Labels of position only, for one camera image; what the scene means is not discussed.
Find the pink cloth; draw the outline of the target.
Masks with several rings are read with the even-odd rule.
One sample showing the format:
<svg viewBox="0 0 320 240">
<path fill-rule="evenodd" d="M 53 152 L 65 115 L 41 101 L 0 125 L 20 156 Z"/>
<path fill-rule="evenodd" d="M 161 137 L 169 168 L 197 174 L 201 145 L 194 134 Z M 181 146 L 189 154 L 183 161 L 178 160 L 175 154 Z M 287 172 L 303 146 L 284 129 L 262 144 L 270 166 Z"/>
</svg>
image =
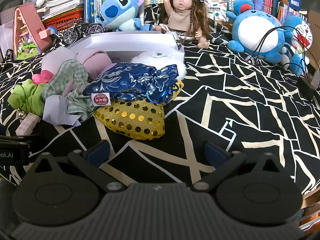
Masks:
<svg viewBox="0 0 320 240">
<path fill-rule="evenodd" d="M 81 50 L 76 57 L 87 70 L 89 77 L 94 80 L 103 70 L 112 67 L 112 61 L 108 54 L 99 49 L 85 48 Z"/>
</svg>

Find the red plastic basket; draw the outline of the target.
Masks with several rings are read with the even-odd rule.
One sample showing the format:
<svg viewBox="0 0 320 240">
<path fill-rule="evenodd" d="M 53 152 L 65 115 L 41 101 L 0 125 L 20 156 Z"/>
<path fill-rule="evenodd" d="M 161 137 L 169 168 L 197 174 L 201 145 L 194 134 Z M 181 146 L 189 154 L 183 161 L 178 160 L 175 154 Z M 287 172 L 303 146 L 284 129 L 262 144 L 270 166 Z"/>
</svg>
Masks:
<svg viewBox="0 0 320 240">
<path fill-rule="evenodd" d="M 80 23 L 84 16 L 84 9 L 78 8 L 67 11 L 63 14 L 43 20 L 46 28 L 54 27 L 58 34 L 63 33 L 66 29 L 71 28 L 74 23 Z"/>
</svg>

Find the blue brocade pouch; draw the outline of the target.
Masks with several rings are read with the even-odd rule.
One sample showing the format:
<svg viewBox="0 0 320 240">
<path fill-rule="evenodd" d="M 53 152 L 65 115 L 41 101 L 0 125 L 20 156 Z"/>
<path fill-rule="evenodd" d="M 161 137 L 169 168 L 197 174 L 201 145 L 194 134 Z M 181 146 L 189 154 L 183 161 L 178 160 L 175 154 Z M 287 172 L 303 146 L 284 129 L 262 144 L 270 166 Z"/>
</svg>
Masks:
<svg viewBox="0 0 320 240">
<path fill-rule="evenodd" d="M 122 62 L 99 74 L 82 94 L 109 93 L 115 101 L 148 99 L 166 105 L 178 90 L 177 77 L 175 64 L 157 70 L 142 63 Z"/>
</svg>

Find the black white patterned blanket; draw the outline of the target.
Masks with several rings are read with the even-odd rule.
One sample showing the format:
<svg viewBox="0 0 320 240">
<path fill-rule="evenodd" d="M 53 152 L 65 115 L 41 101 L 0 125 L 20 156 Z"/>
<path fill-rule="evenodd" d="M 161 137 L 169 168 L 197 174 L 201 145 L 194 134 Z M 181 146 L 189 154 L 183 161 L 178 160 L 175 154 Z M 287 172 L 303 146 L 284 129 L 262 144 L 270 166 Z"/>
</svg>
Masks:
<svg viewBox="0 0 320 240">
<path fill-rule="evenodd" d="M 184 45 L 188 72 L 177 99 L 165 106 L 162 137 L 132 140 L 96 118 L 78 127 L 41 121 L 30 159 L 43 152 L 62 157 L 106 139 L 110 157 L 102 169 L 121 182 L 191 184 L 213 170 L 203 149 L 210 142 L 250 158 L 270 152 L 302 194 L 319 187 L 319 101 L 304 99 L 291 72 L 247 63 L 246 54 L 227 48 L 220 25 L 211 28 L 209 49 Z"/>
</svg>

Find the brown haired baby doll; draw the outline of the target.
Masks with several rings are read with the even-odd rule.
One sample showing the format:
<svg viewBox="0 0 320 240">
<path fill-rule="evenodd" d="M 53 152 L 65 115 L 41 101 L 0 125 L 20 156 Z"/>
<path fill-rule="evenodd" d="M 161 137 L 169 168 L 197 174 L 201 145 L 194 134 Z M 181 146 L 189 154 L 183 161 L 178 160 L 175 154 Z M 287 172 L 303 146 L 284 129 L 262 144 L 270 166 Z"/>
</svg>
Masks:
<svg viewBox="0 0 320 240">
<path fill-rule="evenodd" d="M 195 41 L 199 48 L 209 47 L 208 12 L 204 0 L 163 0 L 163 4 L 165 19 L 153 26 L 155 31 L 172 31 L 188 42 Z"/>
</svg>

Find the pink triangular toy house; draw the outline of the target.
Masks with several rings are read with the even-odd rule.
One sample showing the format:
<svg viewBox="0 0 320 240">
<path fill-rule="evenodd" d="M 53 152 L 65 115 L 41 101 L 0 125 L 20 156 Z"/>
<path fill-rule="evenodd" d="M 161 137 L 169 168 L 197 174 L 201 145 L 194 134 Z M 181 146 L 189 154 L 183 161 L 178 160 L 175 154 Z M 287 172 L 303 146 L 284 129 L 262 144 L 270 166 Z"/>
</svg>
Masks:
<svg viewBox="0 0 320 240">
<path fill-rule="evenodd" d="M 14 11 L 13 51 L 15 60 L 24 60 L 49 49 L 53 42 L 33 3 L 19 5 Z"/>
</svg>

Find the gold sequin heart pillow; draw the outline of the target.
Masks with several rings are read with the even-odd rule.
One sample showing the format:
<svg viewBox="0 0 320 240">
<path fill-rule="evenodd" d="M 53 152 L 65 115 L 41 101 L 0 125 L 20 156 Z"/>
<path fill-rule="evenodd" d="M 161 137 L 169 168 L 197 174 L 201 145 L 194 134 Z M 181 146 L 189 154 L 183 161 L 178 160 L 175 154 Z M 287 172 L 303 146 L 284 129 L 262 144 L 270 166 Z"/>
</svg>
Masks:
<svg viewBox="0 0 320 240">
<path fill-rule="evenodd" d="M 164 105 L 139 99 L 112 101 L 99 107 L 93 116 L 111 131 L 137 140 L 155 140 L 165 134 Z"/>
</svg>

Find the green plaid cloth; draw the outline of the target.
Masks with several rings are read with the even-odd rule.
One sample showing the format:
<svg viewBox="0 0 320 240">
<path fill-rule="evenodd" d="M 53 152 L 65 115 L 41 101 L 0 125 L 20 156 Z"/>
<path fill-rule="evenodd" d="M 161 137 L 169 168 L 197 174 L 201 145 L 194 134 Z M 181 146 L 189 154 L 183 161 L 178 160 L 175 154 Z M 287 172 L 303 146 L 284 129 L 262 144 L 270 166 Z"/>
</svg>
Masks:
<svg viewBox="0 0 320 240">
<path fill-rule="evenodd" d="M 85 121 L 96 109 L 91 97 L 83 94 L 89 85 L 88 78 L 88 71 L 78 60 L 66 60 L 42 89 L 42 97 L 44 100 L 52 95 L 65 97 L 68 114 L 80 115 L 80 121 Z"/>
</svg>

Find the green and pink scrunchie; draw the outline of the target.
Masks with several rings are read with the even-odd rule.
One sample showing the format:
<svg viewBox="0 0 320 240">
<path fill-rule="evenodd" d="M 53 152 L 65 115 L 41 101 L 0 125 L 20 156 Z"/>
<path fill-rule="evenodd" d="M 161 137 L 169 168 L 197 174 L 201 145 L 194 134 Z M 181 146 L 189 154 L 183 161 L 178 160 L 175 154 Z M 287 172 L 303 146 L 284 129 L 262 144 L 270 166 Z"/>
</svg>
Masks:
<svg viewBox="0 0 320 240">
<path fill-rule="evenodd" d="M 7 102 L 13 109 L 42 116 L 44 111 L 42 90 L 53 77 L 54 74 L 48 70 L 34 74 L 31 79 L 26 79 L 24 83 L 13 88 Z"/>
</svg>

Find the miniature black bicycle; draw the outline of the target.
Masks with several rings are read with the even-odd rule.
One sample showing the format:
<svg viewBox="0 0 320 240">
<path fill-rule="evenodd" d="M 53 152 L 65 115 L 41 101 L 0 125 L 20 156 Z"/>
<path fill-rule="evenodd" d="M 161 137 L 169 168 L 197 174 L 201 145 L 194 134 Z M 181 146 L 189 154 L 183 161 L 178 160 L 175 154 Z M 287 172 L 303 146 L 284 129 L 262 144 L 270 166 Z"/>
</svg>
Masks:
<svg viewBox="0 0 320 240">
<path fill-rule="evenodd" d="M 63 32 L 62 41 L 65 45 L 70 46 L 88 35 L 104 32 L 105 28 L 99 23 L 87 23 L 81 19 L 73 20 L 73 25 Z"/>
</svg>

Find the Doraemon plush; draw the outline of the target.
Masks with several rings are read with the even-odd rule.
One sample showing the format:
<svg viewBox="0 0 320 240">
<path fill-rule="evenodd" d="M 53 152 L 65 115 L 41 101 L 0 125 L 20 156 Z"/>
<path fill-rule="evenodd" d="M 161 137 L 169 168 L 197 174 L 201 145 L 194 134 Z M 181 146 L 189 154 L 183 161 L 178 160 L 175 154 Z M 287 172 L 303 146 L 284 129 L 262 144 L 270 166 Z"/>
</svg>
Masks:
<svg viewBox="0 0 320 240">
<path fill-rule="evenodd" d="M 296 76 L 306 73 L 310 59 L 305 52 L 311 47 L 313 35 L 309 25 L 299 16 L 290 16 L 284 22 L 285 43 L 280 52 L 280 64 Z"/>
</svg>

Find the white fluffy plush toy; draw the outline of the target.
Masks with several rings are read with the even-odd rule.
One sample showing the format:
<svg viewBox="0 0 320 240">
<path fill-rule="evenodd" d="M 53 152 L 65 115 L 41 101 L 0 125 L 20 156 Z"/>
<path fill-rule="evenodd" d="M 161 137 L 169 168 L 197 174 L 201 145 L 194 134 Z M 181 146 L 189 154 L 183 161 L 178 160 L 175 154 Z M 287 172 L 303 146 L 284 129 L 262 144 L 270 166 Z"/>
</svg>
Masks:
<svg viewBox="0 0 320 240">
<path fill-rule="evenodd" d="M 132 63 L 142 63 L 148 66 L 153 66 L 157 70 L 165 66 L 175 64 L 178 71 L 178 80 L 183 80 L 187 73 L 187 68 L 184 64 L 184 54 L 178 51 L 170 53 L 144 51 L 131 59 Z"/>
</svg>

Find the blue round plush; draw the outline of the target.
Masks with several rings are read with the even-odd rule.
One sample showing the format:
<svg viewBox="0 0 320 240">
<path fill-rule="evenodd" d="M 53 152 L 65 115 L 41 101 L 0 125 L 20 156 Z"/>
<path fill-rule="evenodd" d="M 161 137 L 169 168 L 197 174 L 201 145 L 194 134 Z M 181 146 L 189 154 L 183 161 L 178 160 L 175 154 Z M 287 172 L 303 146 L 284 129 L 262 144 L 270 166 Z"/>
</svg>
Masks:
<svg viewBox="0 0 320 240">
<path fill-rule="evenodd" d="M 231 51 L 246 52 L 269 63 L 281 61 L 284 26 L 274 16 L 256 10 L 251 0 L 236 0 L 233 11 L 226 12 L 226 15 L 234 20 L 232 40 L 227 44 Z"/>
</svg>

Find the white cardboard box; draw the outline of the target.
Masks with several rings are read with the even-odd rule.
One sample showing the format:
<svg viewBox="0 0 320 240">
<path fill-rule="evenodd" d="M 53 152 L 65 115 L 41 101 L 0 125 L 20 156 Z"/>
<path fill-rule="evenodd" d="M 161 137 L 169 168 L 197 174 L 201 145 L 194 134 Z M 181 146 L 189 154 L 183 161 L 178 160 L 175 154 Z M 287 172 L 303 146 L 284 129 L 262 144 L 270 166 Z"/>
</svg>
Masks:
<svg viewBox="0 0 320 240">
<path fill-rule="evenodd" d="M 175 33 L 165 34 L 159 31 L 109 32 L 88 35 L 68 49 L 79 53 L 85 48 L 95 48 L 107 52 L 113 63 L 128 62 L 145 51 L 158 53 L 176 53 L 180 61 L 184 61 L 184 48 L 176 40 Z"/>
</svg>

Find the stack of books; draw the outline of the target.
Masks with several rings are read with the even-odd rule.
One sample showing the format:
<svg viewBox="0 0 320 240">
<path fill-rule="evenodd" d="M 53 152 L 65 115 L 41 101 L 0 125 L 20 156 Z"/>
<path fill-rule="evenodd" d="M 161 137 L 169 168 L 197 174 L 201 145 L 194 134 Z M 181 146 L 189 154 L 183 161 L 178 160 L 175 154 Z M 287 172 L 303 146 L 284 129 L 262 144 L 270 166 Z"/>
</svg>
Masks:
<svg viewBox="0 0 320 240">
<path fill-rule="evenodd" d="M 45 0 L 37 12 L 41 14 L 42 20 L 46 20 L 73 9 L 83 8 L 83 5 L 84 0 Z"/>
</svg>

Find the blue Stitch plush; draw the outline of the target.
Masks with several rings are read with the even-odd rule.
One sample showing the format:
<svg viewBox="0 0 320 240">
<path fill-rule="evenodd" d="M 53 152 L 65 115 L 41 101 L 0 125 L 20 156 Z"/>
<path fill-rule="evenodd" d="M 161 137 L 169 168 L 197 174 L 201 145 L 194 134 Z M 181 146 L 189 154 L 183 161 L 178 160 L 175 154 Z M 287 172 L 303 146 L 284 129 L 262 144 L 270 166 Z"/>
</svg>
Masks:
<svg viewBox="0 0 320 240">
<path fill-rule="evenodd" d="M 144 0 L 105 0 L 100 7 L 97 22 L 103 28 L 115 31 L 153 31 L 153 25 L 142 25 L 137 17 Z"/>
</svg>

